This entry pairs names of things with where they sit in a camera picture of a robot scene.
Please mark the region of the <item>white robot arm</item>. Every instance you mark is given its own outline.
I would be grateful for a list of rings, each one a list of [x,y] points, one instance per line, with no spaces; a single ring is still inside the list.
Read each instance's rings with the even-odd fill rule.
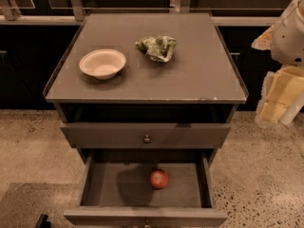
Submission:
[[[304,105],[304,0],[293,0],[252,48],[269,50],[281,63],[281,69],[264,78],[256,124],[261,128],[290,124]]]

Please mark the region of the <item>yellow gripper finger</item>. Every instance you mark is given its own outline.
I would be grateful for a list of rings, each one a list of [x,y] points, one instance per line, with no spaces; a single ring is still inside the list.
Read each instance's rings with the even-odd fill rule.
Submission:
[[[282,102],[283,86],[276,73],[268,72],[264,78],[261,99],[256,108],[256,124],[268,128],[277,124],[286,111]]]
[[[273,31],[273,26],[267,28],[261,35],[259,35],[254,40],[254,42],[251,44],[251,47],[257,50],[270,50],[272,44]]]

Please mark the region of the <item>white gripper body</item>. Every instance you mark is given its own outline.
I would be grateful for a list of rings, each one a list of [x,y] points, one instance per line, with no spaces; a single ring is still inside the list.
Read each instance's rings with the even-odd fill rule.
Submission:
[[[283,66],[276,75],[276,106],[279,112],[287,108],[304,91],[304,69],[298,66]]]

